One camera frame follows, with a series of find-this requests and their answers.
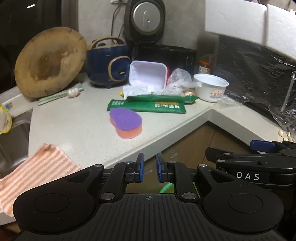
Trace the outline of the white red plastic box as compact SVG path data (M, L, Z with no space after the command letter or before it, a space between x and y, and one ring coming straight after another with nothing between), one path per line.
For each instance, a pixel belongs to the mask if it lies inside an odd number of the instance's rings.
M129 67L128 81L131 86L152 86L154 90L163 90L167 77L168 68L163 63L135 60Z

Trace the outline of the round wooden cutting board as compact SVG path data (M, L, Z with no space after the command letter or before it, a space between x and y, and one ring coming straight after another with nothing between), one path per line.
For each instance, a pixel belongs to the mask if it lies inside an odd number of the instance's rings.
M31 98L55 94L79 74L86 59L87 43L77 31L54 27L34 36L15 64L20 92Z

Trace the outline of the blue rice cooker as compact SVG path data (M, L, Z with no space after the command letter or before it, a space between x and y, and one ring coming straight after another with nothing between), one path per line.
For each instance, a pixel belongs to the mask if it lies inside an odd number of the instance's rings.
M86 51L86 72L92 84L111 88L128 80L132 58L119 37L96 39Z

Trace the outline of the yellow rim sink strainer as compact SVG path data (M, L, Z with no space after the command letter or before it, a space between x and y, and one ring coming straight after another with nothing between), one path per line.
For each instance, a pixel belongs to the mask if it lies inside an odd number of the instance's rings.
M0 133L8 133L12 127L12 117L9 111L3 106L0 106Z

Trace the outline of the white paper bowl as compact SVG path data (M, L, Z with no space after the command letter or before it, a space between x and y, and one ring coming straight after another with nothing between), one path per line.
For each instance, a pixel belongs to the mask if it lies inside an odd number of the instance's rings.
M224 92L229 86L228 81L211 74L195 74L194 81L201 84L200 87L196 87L199 99L213 103L224 96Z

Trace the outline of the white soap box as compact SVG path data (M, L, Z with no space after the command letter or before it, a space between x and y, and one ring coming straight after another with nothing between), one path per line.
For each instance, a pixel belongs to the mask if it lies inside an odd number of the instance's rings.
M29 98L23 94L19 94L7 101L3 102L2 105L9 111L10 115L14 118L19 116L26 111L32 110L38 105L38 100Z

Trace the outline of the clear plastic bag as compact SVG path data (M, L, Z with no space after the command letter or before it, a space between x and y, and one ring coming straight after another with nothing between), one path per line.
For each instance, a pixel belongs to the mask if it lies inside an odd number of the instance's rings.
M163 95L185 96L187 91L202 87L200 81L193 80L190 73L177 68L168 78L166 87L162 90Z

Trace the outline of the garlic bulb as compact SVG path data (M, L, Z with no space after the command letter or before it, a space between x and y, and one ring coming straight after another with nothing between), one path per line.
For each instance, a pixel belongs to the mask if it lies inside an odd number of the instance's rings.
M67 91L68 98L75 98L80 94L80 90L78 87L71 88Z

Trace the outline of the ginger root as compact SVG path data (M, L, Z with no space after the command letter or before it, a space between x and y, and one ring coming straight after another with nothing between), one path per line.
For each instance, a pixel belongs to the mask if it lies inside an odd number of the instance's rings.
M184 96L197 96L195 89L190 88L183 92Z

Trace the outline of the orange lid pickle jar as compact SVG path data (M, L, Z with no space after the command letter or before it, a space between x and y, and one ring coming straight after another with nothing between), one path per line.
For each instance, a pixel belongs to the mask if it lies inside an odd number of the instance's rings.
M200 57L198 73L210 74L214 62L213 54L205 54Z

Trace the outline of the green noodle package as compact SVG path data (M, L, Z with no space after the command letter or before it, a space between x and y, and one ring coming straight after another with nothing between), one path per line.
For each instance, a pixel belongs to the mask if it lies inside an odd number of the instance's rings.
M179 102L185 104L194 103L199 97L195 95L176 96L176 95L136 95L128 96L126 101L154 101L154 102Z
M165 101L111 100L107 106L107 111L110 111L113 108L125 108L145 113L187 113L184 103Z

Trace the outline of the black rice cooker open lid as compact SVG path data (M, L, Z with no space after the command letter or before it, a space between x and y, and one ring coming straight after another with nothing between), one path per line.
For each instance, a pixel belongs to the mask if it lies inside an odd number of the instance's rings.
M163 63L169 72L180 68L193 75L197 51L161 44L165 22L163 1L127 1L123 35L133 59Z

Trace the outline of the garlic cloves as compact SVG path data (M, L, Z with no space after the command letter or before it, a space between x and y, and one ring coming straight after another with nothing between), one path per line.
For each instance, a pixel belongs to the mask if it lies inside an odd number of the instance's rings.
M282 138L283 141L293 142L292 134L290 132L279 130L277 134Z

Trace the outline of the purple pink sponge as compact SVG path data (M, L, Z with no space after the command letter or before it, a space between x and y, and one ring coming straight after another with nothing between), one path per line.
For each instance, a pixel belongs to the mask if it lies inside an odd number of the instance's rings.
M133 110L111 108L109 119L117 134L123 139L135 138L142 133L142 118Z

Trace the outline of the steel sink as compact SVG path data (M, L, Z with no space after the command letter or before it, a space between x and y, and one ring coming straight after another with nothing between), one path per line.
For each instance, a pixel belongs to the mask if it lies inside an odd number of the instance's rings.
M1 134L1 178L13 172L28 158L32 112L31 109L14 117L11 130L6 134Z

